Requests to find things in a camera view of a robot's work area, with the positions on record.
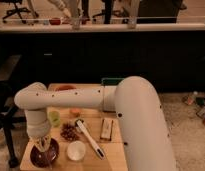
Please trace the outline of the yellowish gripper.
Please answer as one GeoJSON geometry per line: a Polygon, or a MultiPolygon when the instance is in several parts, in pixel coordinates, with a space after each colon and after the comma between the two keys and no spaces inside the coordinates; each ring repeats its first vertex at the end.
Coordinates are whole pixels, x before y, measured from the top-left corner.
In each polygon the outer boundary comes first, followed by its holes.
{"type": "Polygon", "coordinates": [[[31,141],[40,152],[46,152],[50,147],[51,135],[47,134],[40,138],[32,138],[31,141]]]}

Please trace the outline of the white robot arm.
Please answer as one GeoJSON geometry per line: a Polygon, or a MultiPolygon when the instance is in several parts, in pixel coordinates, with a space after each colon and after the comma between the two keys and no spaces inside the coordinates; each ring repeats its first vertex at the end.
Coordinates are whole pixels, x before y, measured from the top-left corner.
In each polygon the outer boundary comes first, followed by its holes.
{"type": "Polygon", "coordinates": [[[154,86],[130,76],[116,85],[50,91],[41,82],[19,90],[15,104],[25,111],[27,133],[39,139],[50,131],[45,109],[70,107],[100,109],[116,114],[129,171],[178,171],[170,133],[154,86]]]}

